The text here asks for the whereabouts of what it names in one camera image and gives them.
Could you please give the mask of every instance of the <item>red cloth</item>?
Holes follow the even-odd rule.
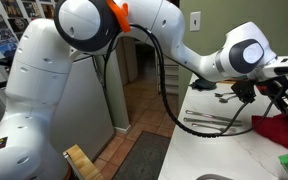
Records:
[[[262,116],[252,116],[252,125],[254,126],[261,118]],[[288,122],[283,114],[266,118],[255,131],[288,149]]]

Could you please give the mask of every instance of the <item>white countertop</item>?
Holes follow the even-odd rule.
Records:
[[[235,98],[223,104],[214,97],[215,92],[231,92],[230,87],[231,84],[218,83],[217,89],[202,92],[191,90],[189,87],[178,119],[182,122],[184,117],[205,119],[201,116],[188,115],[185,113],[186,110],[232,118],[243,103]],[[246,106],[237,118],[243,121],[243,127],[236,128],[238,132],[251,127],[251,116],[262,116],[270,103],[268,97],[260,94],[255,98],[255,102]],[[280,111],[272,106],[268,117],[277,114],[280,114]],[[202,132],[219,132],[208,128],[192,127],[191,123],[183,123],[195,130],[198,128]],[[205,174],[217,174],[237,180],[288,179],[278,159],[278,156],[284,154],[288,154],[288,149],[256,132],[235,137],[207,139],[188,134],[176,126],[159,179],[189,180]]]

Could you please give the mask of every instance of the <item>cabinet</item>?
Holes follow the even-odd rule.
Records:
[[[73,63],[52,120],[51,142],[63,152],[74,144],[95,159],[114,136],[105,95],[92,59]]]
[[[160,64],[158,62],[157,55],[156,59],[156,74],[157,74],[157,88],[158,92],[161,92],[160,88]],[[178,64],[173,60],[164,56],[164,69],[165,69],[165,87],[166,92],[169,94],[178,94]]]

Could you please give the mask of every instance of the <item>light switch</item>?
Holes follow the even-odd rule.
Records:
[[[199,31],[201,27],[201,11],[191,12],[190,31]]]

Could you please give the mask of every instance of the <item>wooden block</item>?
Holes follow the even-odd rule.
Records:
[[[97,170],[95,165],[87,158],[78,145],[72,146],[66,151],[72,159],[76,169],[84,177],[84,179],[103,180],[104,177]]]

